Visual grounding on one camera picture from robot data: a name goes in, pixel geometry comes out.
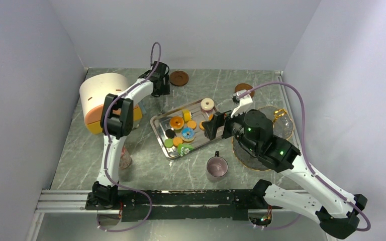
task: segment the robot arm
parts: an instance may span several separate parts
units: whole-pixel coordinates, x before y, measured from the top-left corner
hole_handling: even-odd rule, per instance
[[[119,181],[119,160],[126,137],[133,128],[133,107],[148,95],[159,97],[170,92],[168,66],[162,62],[154,62],[150,69],[154,69],[156,65],[156,70],[149,80],[146,81],[145,77],[150,74],[150,70],[142,74],[125,91],[118,95],[108,94],[105,98],[100,121],[104,133],[104,153],[100,173],[92,186],[93,198],[103,207],[112,207],[118,201],[118,187],[110,179],[115,182]],[[112,106],[112,111],[106,116],[110,106]],[[104,130],[105,120],[108,135]]]
[[[316,168],[314,174],[306,164],[300,151],[289,141],[273,134],[273,123],[258,110],[247,112],[252,103],[249,95],[237,100],[241,93],[235,93],[233,100],[238,106],[233,111],[215,113],[212,120],[203,123],[206,136],[215,138],[216,129],[224,126],[223,138],[233,136],[240,146],[251,156],[256,157],[269,169],[272,169],[302,186],[309,194],[302,195],[284,190],[268,181],[260,180],[254,190],[265,203],[283,207],[319,223],[328,234],[344,239],[356,231],[358,213],[350,203],[360,210],[366,206],[367,199],[353,195],[325,177]],[[325,186],[318,178],[325,181]],[[336,195],[340,192],[346,200]]]
[[[125,124],[127,124],[127,126],[126,126],[126,128],[122,127],[120,129],[120,130],[125,129],[124,133],[110,133],[111,130],[109,130],[111,143],[109,143],[109,137],[108,136],[106,136],[106,135],[103,136],[104,137],[104,150],[106,150],[108,148],[108,145],[110,145],[109,153],[108,153],[107,169],[108,169],[108,173],[109,173],[110,177],[113,180],[119,179],[118,169],[119,169],[119,159],[121,157],[122,147],[123,147],[124,142],[126,140],[126,136],[129,134],[130,130],[132,129],[132,123],[131,124],[127,123],[127,122],[129,122],[129,120],[133,120],[133,116],[130,115],[129,113],[133,109],[133,106],[137,105],[138,102],[140,102],[144,97],[151,95],[153,92],[153,82],[147,81],[147,82],[141,84],[142,81],[144,81],[143,78],[138,79],[132,85],[133,86],[133,87],[131,87],[132,91],[130,91],[128,94],[126,94],[126,92],[128,90],[125,90],[125,91],[119,93],[119,95],[118,95],[118,96],[120,96],[120,95],[126,94],[125,98],[122,99],[122,101],[120,101],[121,106],[119,106],[118,103],[115,104],[116,107],[118,107],[118,108],[120,107],[122,109],[121,115],[120,115],[122,118],[124,118],[123,117],[124,113],[128,113],[127,114],[127,120],[124,121]],[[115,97],[115,95],[108,95],[107,96],[107,98],[108,98],[107,102],[111,103],[114,100],[114,97]],[[112,117],[113,117],[112,115],[113,114],[111,114],[110,119],[108,119],[108,126],[110,127],[110,129],[112,129],[112,127],[110,126],[112,123],[115,123],[116,125],[119,124],[119,126],[121,123],[119,121],[119,119],[115,120],[115,118],[113,118],[113,120],[114,120],[114,122],[113,122],[112,121]],[[110,182],[110,180],[106,177],[106,175],[104,173],[104,169],[105,169],[104,158],[105,157],[106,156],[103,155],[100,173],[99,173],[99,176],[97,177],[97,181],[101,185],[104,185],[104,186],[108,186],[108,185],[113,186],[114,184]]]

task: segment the gray marble table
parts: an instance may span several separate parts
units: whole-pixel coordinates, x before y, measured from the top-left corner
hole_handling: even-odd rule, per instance
[[[101,73],[120,73],[130,81],[146,69],[90,69],[86,78]],[[249,189],[259,179],[269,180],[285,189],[300,189],[288,178],[273,171],[255,171],[245,167],[233,154],[231,139],[216,141],[187,156],[171,162],[164,156],[150,125],[152,116],[204,97],[212,98],[220,111],[233,108],[231,95],[238,83],[252,86],[276,81],[272,71],[184,69],[190,80],[183,87],[171,86],[171,94],[154,98],[148,96],[142,103],[146,109],[140,127],[128,136],[125,147],[131,153],[132,164],[119,171],[120,182],[138,189]],[[256,91],[252,108],[274,105],[286,108],[281,88],[276,85]],[[297,140],[290,141],[297,145]],[[78,102],[73,114],[67,140],[51,186],[52,190],[91,190],[100,170],[103,155],[103,134],[93,135],[84,125],[82,107]],[[205,164],[220,151],[229,163],[227,176],[217,183],[209,182]]]

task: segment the brown coaster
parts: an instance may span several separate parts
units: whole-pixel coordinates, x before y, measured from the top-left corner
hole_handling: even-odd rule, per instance
[[[169,76],[169,82],[175,86],[184,86],[188,82],[188,75],[184,71],[174,71]]]
[[[236,93],[237,91],[240,91],[240,90],[250,90],[250,89],[252,89],[252,86],[250,86],[249,84],[241,83],[236,85],[236,88],[234,88],[234,92]],[[254,97],[255,91],[251,92],[250,95],[251,95],[251,98]]]

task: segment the metal tray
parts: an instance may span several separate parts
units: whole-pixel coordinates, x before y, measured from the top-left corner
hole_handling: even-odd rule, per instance
[[[208,138],[205,137],[205,131],[201,130],[201,128],[199,127],[199,124],[201,122],[208,121],[209,116],[218,111],[216,107],[217,103],[215,103],[214,108],[210,111],[202,110],[201,108],[202,100],[203,99],[199,99],[195,102],[191,102],[191,103],[179,106],[161,115],[155,115],[150,119],[150,124],[152,125],[152,129],[156,134],[157,141],[159,142],[160,147],[162,148],[162,151],[167,158],[176,159],[181,156],[177,152],[176,147],[166,148],[163,145],[163,142],[167,139],[167,137],[165,136],[165,130],[173,129],[169,125],[169,120],[174,116],[182,117],[181,110],[183,109],[188,109],[191,112],[193,121],[196,121],[196,123],[198,124],[198,126],[195,129],[195,139],[192,142],[189,142],[189,144],[194,148],[192,152],[194,152],[200,147],[207,145],[210,142],[221,139],[221,135],[223,134],[223,130],[224,130],[223,128],[218,128],[216,138],[210,141]],[[176,136],[181,137],[181,130],[175,131],[175,133],[176,133]]]

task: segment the metal mug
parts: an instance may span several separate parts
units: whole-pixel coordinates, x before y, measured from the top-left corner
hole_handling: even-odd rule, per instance
[[[219,181],[227,174],[228,170],[229,164],[220,157],[220,152],[216,151],[215,156],[207,162],[207,178],[213,182]]]

